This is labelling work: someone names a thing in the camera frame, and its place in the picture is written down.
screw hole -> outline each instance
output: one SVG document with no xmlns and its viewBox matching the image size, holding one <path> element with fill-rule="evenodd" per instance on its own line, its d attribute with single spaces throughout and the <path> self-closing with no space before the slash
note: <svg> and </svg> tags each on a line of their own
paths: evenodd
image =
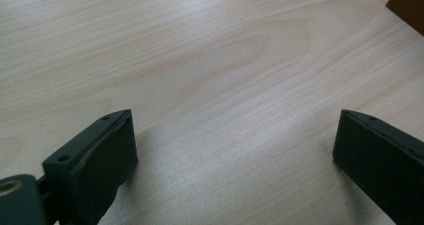
<svg viewBox="0 0 424 225">
<path fill-rule="evenodd" d="M 70 159 L 71 157 L 67 156 L 67 155 L 63 155 L 59 157 L 59 162 L 66 162 Z"/>
<path fill-rule="evenodd" d="M 7 181 L 0 184 L 0 197 L 12 193 L 22 186 L 20 180 Z"/>
</svg>

wooden surface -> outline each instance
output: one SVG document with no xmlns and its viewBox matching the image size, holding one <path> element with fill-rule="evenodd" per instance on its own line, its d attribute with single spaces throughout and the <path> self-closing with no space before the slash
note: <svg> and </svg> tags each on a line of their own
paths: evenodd
<svg viewBox="0 0 424 225">
<path fill-rule="evenodd" d="M 0 0 L 0 177 L 131 108 L 100 224 L 393 224 L 332 163 L 340 110 L 424 140 L 424 38 L 387 0 Z"/>
</svg>

light wood tabletop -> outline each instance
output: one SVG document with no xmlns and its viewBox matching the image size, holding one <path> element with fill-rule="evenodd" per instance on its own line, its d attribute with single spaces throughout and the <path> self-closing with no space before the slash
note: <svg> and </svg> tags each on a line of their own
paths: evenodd
<svg viewBox="0 0 424 225">
<path fill-rule="evenodd" d="M 388 0 L 0 0 L 0 178 L 132 109 L 100 224 L 393 224 L 332 162 L 343 108 L 424 140 L 424 38 Z"/>
</svg>

dark brown object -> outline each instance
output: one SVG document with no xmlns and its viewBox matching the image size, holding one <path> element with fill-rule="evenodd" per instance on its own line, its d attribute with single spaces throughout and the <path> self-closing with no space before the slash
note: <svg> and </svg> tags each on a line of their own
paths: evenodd
<svg viewBox="0 0 424 225">
<path fill-rule="evenodd" d="M 387 7 L 424 36 L 424 0 L 389 0 Z"/>
</svg>

wooden table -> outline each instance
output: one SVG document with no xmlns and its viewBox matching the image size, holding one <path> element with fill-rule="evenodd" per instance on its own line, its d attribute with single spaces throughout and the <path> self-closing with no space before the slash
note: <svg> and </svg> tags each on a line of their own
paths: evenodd
<svg viewBox="0 0 424 225">
<path fill-rule="evenodd" d="M 424 38 L 387 0 L 0 0 L 0 177 L 131 108 L 100 224 L 393 224 L 332 163 L 340 110 L 424 140 Z"/>
</svg>

